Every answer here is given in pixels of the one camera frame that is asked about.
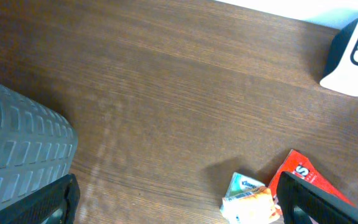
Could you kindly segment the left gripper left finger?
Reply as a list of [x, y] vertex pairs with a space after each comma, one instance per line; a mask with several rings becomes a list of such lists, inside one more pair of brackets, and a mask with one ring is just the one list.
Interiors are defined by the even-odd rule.
[[67, 174], [0, 211], [0, 224], [73, 224], [80, 200], [75, 175]]

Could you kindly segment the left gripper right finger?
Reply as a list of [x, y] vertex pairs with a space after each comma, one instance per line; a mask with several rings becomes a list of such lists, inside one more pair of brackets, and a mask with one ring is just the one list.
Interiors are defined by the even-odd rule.
[[280, 174], [277, 197], [285, 224], [358, 224], [358, 208], [290, 172]]

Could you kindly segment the red snack bag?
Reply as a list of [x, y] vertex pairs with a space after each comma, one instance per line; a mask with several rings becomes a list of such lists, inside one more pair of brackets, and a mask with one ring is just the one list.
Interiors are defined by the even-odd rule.
[[276, 171], [268, 187], [272, 192], [273, 201], [278, 205], [277, 187], [282, 172], [290, 172], [308, 183], [336, 196], [350, 205], [354, 205], [344, 194], [335, 188], [313, 166], [310, 160], [300, 152], [292, 149], [284, 162]]

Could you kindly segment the orange small tissue pack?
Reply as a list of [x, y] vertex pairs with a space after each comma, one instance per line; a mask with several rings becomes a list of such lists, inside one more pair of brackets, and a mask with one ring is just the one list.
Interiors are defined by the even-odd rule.
[[229, 223], [269, 224], [280, 218], [271, 190], [264, 186], [224, 197], [222, 201], [222, 215]]

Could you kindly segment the green tissue pack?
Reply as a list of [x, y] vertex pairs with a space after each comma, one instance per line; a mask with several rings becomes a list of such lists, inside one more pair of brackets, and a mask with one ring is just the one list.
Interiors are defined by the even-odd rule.
[[232, 175], [225, 197], [231, 197], [261, 186], [265, 186], [265, 184], [251, 177], [235, 172]]

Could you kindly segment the grey plastic mesh basket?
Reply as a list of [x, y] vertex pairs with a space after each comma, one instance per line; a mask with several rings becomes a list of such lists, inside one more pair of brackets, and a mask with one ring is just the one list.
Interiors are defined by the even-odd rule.
[[0, 210], [67, 175], [77, 147], [62, 115], [0, 84]]

